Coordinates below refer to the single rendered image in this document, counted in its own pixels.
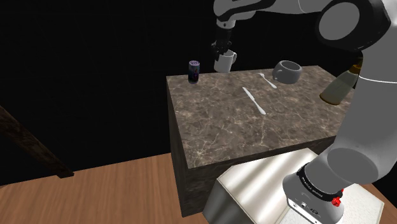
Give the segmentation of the white mug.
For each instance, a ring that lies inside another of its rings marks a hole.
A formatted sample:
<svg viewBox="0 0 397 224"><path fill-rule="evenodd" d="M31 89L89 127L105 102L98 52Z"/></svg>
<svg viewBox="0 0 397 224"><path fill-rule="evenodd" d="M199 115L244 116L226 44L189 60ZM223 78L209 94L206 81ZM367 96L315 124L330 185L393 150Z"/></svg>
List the white mug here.
<svg viewBox="0 0 397 224"><path fill-rule="evenodd" d="M218 60L214 61L214 70L219 73L229 73L236 59L237 54L228 50L224 54L219 55Z"/></svg>

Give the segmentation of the purple drink can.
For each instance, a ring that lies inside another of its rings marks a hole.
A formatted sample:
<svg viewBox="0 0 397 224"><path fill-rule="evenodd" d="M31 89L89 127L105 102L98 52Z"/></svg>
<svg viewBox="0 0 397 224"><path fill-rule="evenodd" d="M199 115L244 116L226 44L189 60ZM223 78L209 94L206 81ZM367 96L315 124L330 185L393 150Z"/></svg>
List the purple drink can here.
<svg viewBox="0 0 397 224"><path fill-rule="evenodd" d="M196 84L199 80L200 62L196 60L189 61L188 64L188 81Z"/></svg>

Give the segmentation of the white spoon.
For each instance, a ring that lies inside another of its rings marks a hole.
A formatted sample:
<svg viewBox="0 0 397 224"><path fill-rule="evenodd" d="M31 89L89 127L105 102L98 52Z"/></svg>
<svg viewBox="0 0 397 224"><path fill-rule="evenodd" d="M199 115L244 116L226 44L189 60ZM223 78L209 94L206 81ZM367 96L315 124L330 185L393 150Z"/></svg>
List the white spoon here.
<svg viewBox="0 0 397 224"><path fill-rule="evenodd" d="M268 79L266 79L265 75L263 73L258 73L272 88L277 89L277 86L274 85L272 82L270 82Z"/></svg>

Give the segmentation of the white knife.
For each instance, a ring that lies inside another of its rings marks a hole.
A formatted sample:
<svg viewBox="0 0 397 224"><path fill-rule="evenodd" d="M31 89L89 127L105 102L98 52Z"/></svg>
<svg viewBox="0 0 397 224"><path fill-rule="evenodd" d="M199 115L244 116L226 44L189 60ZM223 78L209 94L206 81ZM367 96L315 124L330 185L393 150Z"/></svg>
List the white knife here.
<svg viewBox="0 0 397 224"><path fill-rule="evenodd" d="M253 95L249 92L249 90L245 87L242 88L243 91L245 91L245 93L247 94L247 96L253 101L253 103L255 104L255 106L258 108L258 111L262 114L262 115L266 115L265 110L256 102L255 98L253 97Z"/></svg>

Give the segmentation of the grey wide mug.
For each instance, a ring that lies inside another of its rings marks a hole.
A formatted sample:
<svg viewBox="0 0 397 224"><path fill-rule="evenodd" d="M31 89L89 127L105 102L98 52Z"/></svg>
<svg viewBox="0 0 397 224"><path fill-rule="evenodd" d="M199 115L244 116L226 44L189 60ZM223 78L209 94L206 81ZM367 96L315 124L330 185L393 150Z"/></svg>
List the grey wide mug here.
<svg viewBox="0 0 397 224"><path fill-rule="evenodd" d="M272 77L283 84L294 84L299 80L301 73L302 67L299 64L289 60L282 60L275 65Z"/></svg>

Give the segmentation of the marble top counter block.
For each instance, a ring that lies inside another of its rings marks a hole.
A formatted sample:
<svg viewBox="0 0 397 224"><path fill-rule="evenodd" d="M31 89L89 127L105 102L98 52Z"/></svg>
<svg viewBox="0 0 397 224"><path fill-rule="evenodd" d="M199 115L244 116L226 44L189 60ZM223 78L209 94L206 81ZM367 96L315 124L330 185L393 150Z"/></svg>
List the marble top counter block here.
<svg viewBox="0 0 397 224"><path fill-rule="evenodd" d="M185 75L168 76L171 157L182 216L201 212L216 178L233 165L302 148L324 151L352 100L348 95L337 106L321 100L332 81L319 66L305 66L292 85L273 80L271 69L206 73L196 84Z"/></svg>

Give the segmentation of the pale bottle with brown base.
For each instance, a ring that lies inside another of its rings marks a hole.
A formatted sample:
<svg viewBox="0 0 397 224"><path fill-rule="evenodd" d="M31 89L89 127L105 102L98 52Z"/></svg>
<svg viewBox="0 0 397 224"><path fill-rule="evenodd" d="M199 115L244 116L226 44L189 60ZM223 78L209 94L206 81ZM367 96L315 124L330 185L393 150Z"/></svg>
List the pale bottle with brown base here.
<svg viewBox="0 0 397 224"><path fill-rule="evenodd" d="M358 62L334 79L319 94L319 97L328 104L339 105L355 86L361 71L362 62L363 58L359 57Z"/></svg>

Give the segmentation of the grey metal robot stand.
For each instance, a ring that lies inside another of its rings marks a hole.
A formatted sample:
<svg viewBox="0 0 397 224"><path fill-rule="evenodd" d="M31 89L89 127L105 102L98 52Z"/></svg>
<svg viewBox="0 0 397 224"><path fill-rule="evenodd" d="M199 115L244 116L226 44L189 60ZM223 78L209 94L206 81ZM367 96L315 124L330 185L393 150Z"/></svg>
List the grey metal robot stand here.
<svg viewBox="0 0 397 224"><path fill-rule="evenodd" d="M322 224L287 200L282 180L316 158L308 148L233 165L221 174L202 211L209 224Z"/></svg>

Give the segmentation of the dark wooden beam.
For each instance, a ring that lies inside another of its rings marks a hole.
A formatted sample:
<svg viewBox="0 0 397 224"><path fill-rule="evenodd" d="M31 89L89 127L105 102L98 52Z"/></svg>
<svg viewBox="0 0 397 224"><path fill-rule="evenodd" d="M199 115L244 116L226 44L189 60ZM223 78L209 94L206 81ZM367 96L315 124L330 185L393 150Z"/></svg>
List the dark wooden beam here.
<svg viewBox="0 0 397 224"><path fill-rule="evenodd" d="M74 176L59 158L0 105L0 134L6 136L59 178Z"/></svg>

